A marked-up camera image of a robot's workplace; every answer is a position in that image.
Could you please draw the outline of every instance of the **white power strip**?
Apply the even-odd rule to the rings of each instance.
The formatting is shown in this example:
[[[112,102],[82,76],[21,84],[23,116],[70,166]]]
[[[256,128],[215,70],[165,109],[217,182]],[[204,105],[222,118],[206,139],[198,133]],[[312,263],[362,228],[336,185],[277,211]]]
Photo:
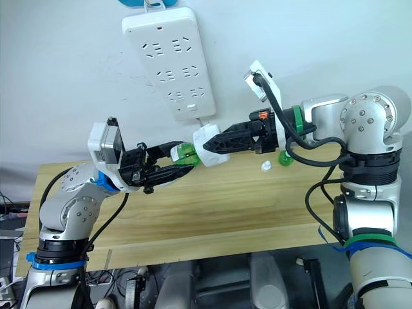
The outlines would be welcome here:
[[[124,35],[176,120],[216,113],[194,12],[156,9],[123,19]]]

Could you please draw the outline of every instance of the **green bottle cap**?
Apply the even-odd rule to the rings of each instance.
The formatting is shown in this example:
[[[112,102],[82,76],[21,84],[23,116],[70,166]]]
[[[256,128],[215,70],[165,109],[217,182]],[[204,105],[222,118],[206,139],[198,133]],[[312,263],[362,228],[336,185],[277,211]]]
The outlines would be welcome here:
[[[279,153],[279,163],[283,166],[289,166],[293,163],[294,159],[286,152],[286,150]]]

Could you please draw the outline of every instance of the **white wall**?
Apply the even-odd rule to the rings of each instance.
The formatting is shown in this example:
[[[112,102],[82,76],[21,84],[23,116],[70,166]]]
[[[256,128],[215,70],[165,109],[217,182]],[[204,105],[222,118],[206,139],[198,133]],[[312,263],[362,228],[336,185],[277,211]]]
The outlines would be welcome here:
[[[286,106],[381,84],[412,97],[412,1],[184,4],[198,17],[222,129],[262,106],[243,82],[254,59]],[[122,37],[122,19],[138,12],[116,0],[0,0],[0,189],[11,199],[30,199],[40,164],[89,159],[91,126],[111,115],[128,147],[190,140],[197,123],[173,120]]]

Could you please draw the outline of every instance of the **blue object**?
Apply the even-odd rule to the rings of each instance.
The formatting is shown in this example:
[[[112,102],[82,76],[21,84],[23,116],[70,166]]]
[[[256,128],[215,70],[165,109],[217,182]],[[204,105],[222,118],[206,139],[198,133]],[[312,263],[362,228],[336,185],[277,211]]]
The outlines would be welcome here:
[[[106,190],[112,191],[112,192],[117,192],[119,191],[119,189],[117,189],[116,187],[112,187],[109,182],[108,182],[108,178],[105,174],[103,174],[102,172],[98,172],[98,178],[95,181],[95,184],[105,188]]]
[[[83,267],[86,264],[86,261],[77,261],[71,263],[63,264],[41,264],[34,260],[36,253],[31,252],[26,255],[27,262],[32,262],[32,267],[39,270],[62,270],[62,269],[73,269]]]
[[[321,226],[319,226],[319,228],[317,229],[317,232],[319,233],[319,235],[321,235],[321,237],[323,238],[323,240],[329,245],[328,241],[326,240],[326,237],[324,236],[324,234],[322,233],[321,230]],[[402,253],[403,255],[407,256],[409,259],[412,259],[412,254],[410,254],[409,252],[406,252],[405,250],[393,246],[393,245],[387,245],[384,243],[371,243],[369,241],[356,241],[355,243],[352,243],[350,246],[346,247],[346,248],[337,248],[335,246],[330,245],[333,249],[335,249],[337,252],[349,252],[349,258],[352,257],[352,255],[354,255],[357,251],[359,250],[363,250],[366,248],[372,248],[372,247],[382,247],[382,248],[389,248],[395,251],[398,251],[400,253]]]
[[[129,6],[131,8],[136,8],[138,6],[144,6],[144,0],[119,0],[121,3],[123,3],[126,6]],[[163,0],[163,3],[166,7],[175,5],[178,2],[178,0]]]

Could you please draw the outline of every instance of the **wooden tabletop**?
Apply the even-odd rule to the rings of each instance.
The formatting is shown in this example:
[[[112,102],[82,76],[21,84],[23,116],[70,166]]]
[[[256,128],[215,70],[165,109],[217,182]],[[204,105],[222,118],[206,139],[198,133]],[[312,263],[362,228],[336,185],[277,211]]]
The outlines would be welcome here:
[[[315,151],[297,149],[316,160],[331,160],[339,148],[326,145]],[[279,152],[232,154],[214,167],[195,167],[188,175],[146,195],[131,193],[124,210],[95,242],[88,270],[134,267],[201,259],[228,254],[298,247],[322,243],[319,224],[304,206],[308,188],[321,180],[325,168],[277,162]],[[272,162],[264,173],[261,164]],[[27,273],[25,256],[38,243],[39,201],[48,182],[60,171],[81,162],[47,164],[39,169],[19,254],[17,275]],[[161,165],[169,165],[162,159]],[[339,177],[339,170],[332,176]],[[54,187],[50,194],[57,190]],[[339,185],[330,185],[332,196]],[[124,193],[107,198],[94,232],[114,213]],[[332,222],[332,205],[315,191],[311,204],[320,217]]]

